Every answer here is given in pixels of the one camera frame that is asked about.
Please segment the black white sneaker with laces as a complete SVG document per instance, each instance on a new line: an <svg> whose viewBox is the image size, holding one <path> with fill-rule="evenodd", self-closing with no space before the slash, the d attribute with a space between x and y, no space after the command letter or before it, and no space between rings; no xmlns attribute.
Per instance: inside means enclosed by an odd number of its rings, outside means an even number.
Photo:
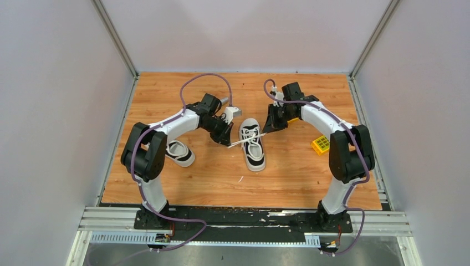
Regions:
<svg viewBox="0 0 470 266"><path fill-rule="evenodd" d="M244 153L248 169L259 172L265 169L266 160L262 144L262 131L259 122L255 118L245 119L238 130L239 141Z"/></svg>

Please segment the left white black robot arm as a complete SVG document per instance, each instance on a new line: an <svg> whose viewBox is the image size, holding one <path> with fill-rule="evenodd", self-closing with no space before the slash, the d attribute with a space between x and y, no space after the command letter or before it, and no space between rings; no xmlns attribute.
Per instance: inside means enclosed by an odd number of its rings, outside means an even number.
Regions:
<svg viewBox="0 0 470 266"><path fill-rule="evenodd" d="M215 143L229 146L233 119L242 111L228 106L217 115L221 107L219 98L205 94L201 101L185 105L166 120L149 125L138 122L132 127L120 161L137 183L142 205L150 211L148 220L155 228L163 229L170 221L170 214L164 210L168 200L160 180L170 142L202 128Z"/></svg>

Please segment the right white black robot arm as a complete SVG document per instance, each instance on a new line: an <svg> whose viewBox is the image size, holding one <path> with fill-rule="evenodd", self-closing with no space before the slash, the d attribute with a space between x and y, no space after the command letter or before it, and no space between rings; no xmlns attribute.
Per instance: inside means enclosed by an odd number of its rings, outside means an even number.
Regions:
<svg viewBox="0 0 470 266"><path fill-rule="evenodd" d="M305 95L299 83L271 89L263 85L273 100L268 106L264 133L286 129L288 122L298 118L316 128L329 142L329 169L332 180L326 195L318 204L316 223L323 231L331 231L339 218L349 210L348 201L357 185L370 180L375 167L369 129L353 125L330 111L316 96Z"/></svg>

